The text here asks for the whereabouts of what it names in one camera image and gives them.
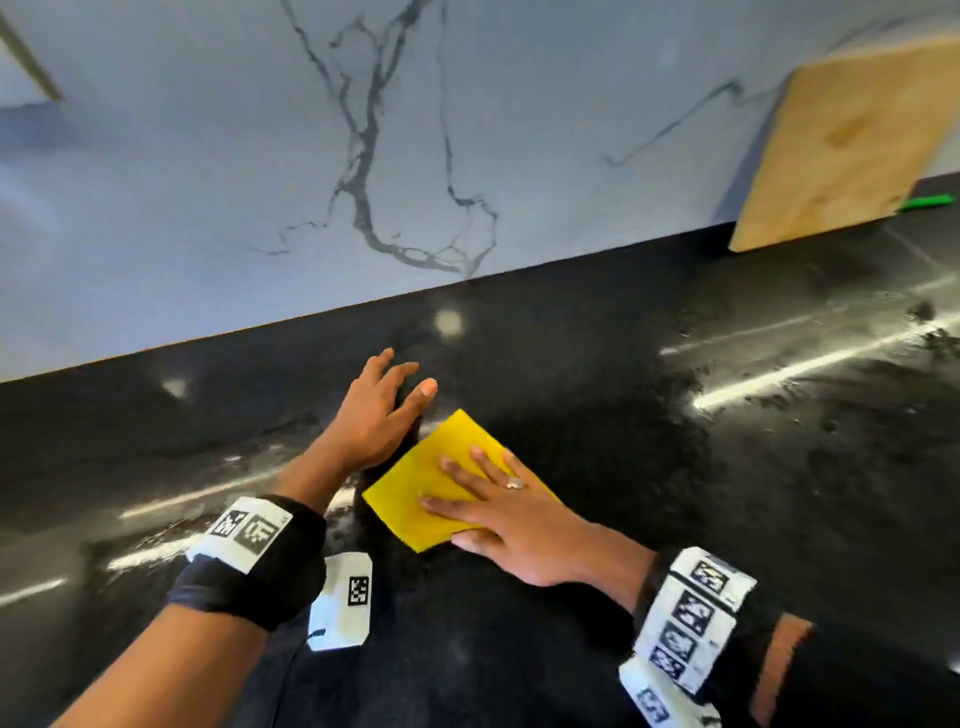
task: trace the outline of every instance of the white marble wall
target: white marble wall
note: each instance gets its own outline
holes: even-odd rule
[[[0,379],[730,220],[790,69],[945,2],[0,0],[65,99],[0,111]]]

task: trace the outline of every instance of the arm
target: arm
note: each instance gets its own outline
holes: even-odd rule
[[[642,624],[649,601],[642,603],[641,590],[656,582],[656,593],[676,553],[658,558],[626,536],[584,521],[508,451],[504,462],[526,484],[522,490],[508,490],[510,474],[481,450],[471,457],[486,478],[449,459],[441,468],[480,500],[422,503],[440,516],[483,526],[455,534],[454,545],[486,556],[528,584],[589,584],[628,612],[639,612],[637,627]],[[749,711],[764,727],[807,728],[838,717],[845,725],[960,717],[956,675],[854,630],[788,614],[762,585],[737,614],[736,629],[701,692],[721,710]]]
[[[321,515],[352,472],[383,462],[437,392],[427,379],[394,410],[417,364],[384,369],[387,349],[350,385],[333,423],[280,474],[276,492]],[[227,716],[267,632],[226,614],[171,604],[55,723],[58,728],[213,728]]]

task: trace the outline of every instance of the wet surface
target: wet surface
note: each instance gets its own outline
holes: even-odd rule
[[[739,256],[730,233],[0,386],[3,725],[81,691],[194,535],[268,488],[388,345],[440,382],[426,427],[465,408],[586,518],[715,550],[802,615],[955,663],[960,207]],[[277,725],[642,724],[616,679],[626,614],[450,547],[417,556],[362,484],[327,548],[373,558],[367,644],[313,655],[305,619],[284,626],[237,725],[268,726],[281,682]]]

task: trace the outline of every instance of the finger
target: finger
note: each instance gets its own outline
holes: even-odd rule
[[[461,531],[450,537],[450,542],[457,548],[464,551],[486,556],[499,566],[500,559],[506,553],[507,547],[492,531],[472,528],[469,531]]]
[[[391,367],[390,371],[387,372],[380,379],[380,383],[377,384],[384,392],[389,392],[391,396],[396,396],[396,390],[400,388],[400,385],[403,383],[403,380],[420,368],[420,364],[416,361],[408,361],[406,364],[397,364],[395,367]]]
[[[466,470],[460,463],[446,457],[446,455],[441,455],[440,469],[449,475],[453,482],[462,485],[483,500],[490,500],[491,498],[499,496],[503,490],[493,485],[487,478]]]
[[[423,414],[426,406],[433,401],[437,395],[437,380],[430,378],[422,381],[413,392],[407,395],[403,404],[391,413],[387,418],[393,421],[396,426],[406,432],[413,426],[417,417]]]
[[[490,457],[478,446],[474,445],[470,448],[470,457],[473,459],[473,462],[480,466],[480,470],[483,471],[483,474],[490,479],[491,483],[499,485],[501,488],[507,485],[507,481],[510,480],[510,476],[501,471]]]
[[[380,381],[380,378],[383,376],[383,370],[394,358],[394,350],[391,348],[384,349],[383,352],[379,353],[377,356],[371,356],[367,359],[367,364],[363,368],[363,372],[360,373],[360,379],[366,379],[371,381],[374,384]]]
[[[430,513],[454,521],[486,525],[489,520],[488,506],[482,500],[444,500],[438,497],[422,497],[420,505]]]
[[[521,463],[519,458],[508,449],[503,450],[503,462],[510,469],[510,472],[526,483],[528,487],[546,489],[543,481],[540,480],[532,470]]]

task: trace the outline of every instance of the green object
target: green object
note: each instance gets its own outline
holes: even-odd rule
[[[940,207],[943,205],[952,205],[956,200],[953,195],[934,195],[933,197],[915,197],[913,200],[907,200],[900,212],[908,209],[923,209],[924,207]]]

